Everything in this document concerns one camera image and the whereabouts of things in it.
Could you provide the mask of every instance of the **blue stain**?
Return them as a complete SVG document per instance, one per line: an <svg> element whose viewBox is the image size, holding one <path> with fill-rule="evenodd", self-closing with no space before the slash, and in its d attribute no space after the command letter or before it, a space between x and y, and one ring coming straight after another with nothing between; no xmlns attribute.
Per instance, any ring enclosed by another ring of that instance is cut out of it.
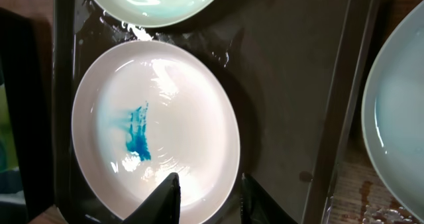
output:
<svg viewBox="0 0 424 224"><path fill-rule="evenodd" d="M131 124L129 129L129 137L127 140L127 149L129 152L136 152L140 156L140 160L151 160L152 157L147 147L146 139L146 107L140 106L131 112Z"/></svg>

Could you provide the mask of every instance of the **wooden surface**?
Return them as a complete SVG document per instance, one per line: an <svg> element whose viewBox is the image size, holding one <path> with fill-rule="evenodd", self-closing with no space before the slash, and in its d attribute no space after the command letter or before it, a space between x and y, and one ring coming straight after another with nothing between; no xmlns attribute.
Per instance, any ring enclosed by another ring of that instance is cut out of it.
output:
<svg viewBox="0 0 424 224"><path fill-rule="evenodd" d="M378 26L374 33L381 34L382 37L377 42L373 38L372 45L374 47L371 48L371 56L373 53L374 55L377 53L383 41L397 24L421 1L383 0L382 8L385 10L383 13L386 13L387 16L379 16L380 19L384 18L384 21L377 21ZM48 97L50 94L53 0L0 0L0 7L39 21L36 24L36 37L40 47L42 73ZM354 134L348 145L344 161L341 163L329 223L416 223L417 220L400 206L376 175L364 149L362 138L355 134L360 130L357 127L360 124L357 119L353 127ZM31 223L63 222L56 208L51 207Z"/></svg>

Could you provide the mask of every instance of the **white plate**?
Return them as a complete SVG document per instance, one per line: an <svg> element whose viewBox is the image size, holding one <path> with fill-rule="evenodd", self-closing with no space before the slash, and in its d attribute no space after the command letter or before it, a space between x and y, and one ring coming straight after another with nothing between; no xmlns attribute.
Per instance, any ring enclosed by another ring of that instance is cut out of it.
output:
<svg viewBox="0 0 424 224"><path fill-rule="evenodd" d="M378 175L424 221L424 2L374 61L362 99L362 131Z"/></svg>
<svg viewBox="0 0 424 224"><path fill-rule="evenodd" d="M101 55L85 73L72 111L79 167L121 219L171 172L180 175L180 223L210 218L236 179L238 131L213 74L163 42L128 42Z"/></svg>
<svg viewBox="0 0 424 224"><path fill-rule="evenodd" d="M164 27L190 18L213 0L94 0L120 21L146 28Z"/></svg>

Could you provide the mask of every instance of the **black tray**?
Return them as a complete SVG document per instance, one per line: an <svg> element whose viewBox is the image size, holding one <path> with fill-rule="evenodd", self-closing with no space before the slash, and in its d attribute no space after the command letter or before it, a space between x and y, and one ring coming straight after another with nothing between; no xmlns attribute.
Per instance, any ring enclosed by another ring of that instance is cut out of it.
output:
<svg viewBox="0 0 424 224"><path fill-rule="evenodd" d="M72 101L98 56L150 36L192 53L221 82L239 125L240 171L297 222L325 220L377 6L378 0L215 0L182 23L144 30L115 20L93 0L55 0L52 124L63 216L70 223L119 222L78 168ZM240 223L238 190L236 184L210 223Z"/></svg>

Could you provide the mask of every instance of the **yellow-green object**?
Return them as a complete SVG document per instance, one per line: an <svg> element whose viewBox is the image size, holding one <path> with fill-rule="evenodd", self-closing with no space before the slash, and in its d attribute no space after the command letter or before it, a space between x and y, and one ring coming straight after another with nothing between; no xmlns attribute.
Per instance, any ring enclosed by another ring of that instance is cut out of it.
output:
<svg viewBox="0 0 424 224"><path fill-rule="evenodd" d="M5 85L0 85L0 172L18 166L15 142L7 107Z"/></svg>

